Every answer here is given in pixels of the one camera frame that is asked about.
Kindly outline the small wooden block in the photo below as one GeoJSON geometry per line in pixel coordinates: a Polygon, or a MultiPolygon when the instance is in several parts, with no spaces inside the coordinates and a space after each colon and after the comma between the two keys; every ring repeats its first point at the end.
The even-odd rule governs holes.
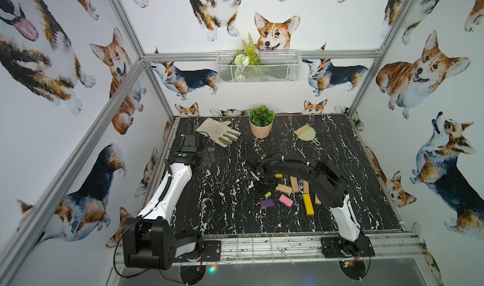
{"type": "Polygon", "coordinates": [[[303,194],[309,194],[309,189],[310,189],[309,182],[304,180],[303,181],[303,194]]]}

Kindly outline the purple block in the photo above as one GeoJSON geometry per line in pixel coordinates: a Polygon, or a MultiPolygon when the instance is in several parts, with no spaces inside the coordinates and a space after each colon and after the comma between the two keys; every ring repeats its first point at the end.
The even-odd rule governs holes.
{"type": "Polygon", "coordinates": [[[267,200],[261,200],[260,201],[260,207],[262,209],[267,209],[267,208],[272,208],[274,207],[274,201],[272,199],[267,199],[267,200]]]}

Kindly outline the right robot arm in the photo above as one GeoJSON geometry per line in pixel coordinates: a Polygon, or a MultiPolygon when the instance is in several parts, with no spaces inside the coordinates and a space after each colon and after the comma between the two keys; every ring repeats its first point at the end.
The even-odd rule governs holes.
{"type": "Polygon", "coordinates": [[[355,252],[360,250],[365,237],[350,203],[350,180],[328,157],[309,160],[277,154],[251,154],[246,157],[245,164],[260,189],[276,185],[277,174],[307,181],[321,203],[333,214],[341,247],[351,247],[355,252]]]}

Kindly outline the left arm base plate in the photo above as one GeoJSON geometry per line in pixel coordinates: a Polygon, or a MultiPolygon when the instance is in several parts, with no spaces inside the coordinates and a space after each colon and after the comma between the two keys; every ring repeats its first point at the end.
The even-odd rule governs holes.
{"type": "Polygon", "coordinates": [[[221,258],[220,241],[203,240],[178,248],[174,263],[218,262],[221,258]]]}

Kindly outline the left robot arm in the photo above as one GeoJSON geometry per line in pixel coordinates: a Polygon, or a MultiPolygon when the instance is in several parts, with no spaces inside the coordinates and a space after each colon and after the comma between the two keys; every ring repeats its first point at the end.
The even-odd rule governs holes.
{"type": "Polygon", "coordinates": [[[201,234],[185,231],[175,234],[172,215],[196,168],[212,162],[206,132],[185,134],[181,146],[164,160],[165,172],[151,200],[137,217],[122,226],[124,265],[128,268],[167,270],[179,258],[202,257],[201,234]]]}

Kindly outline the pink block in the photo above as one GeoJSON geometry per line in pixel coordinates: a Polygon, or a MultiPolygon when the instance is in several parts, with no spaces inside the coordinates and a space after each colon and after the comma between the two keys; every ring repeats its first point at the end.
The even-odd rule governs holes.
{"type": "Polygon", "coordinates": [[[284,205],[286,205],[287,207],[292,207],[294,201],[291,200],[289,197],[285,196],[285,195],[281,195],[279,197],[279,201],[282,202],[284,205]]]}

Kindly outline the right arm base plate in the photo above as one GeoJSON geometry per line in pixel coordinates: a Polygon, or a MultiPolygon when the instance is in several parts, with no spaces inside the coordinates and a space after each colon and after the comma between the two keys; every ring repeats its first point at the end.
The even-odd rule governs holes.
{"type": "Polygon", "coordinates": [[[325,258],[355,258],[374,257],[375,252],[368,237],[360,234],[354,241],[346,240],[340,236],[323,237],[321,250],[325,258]]]}

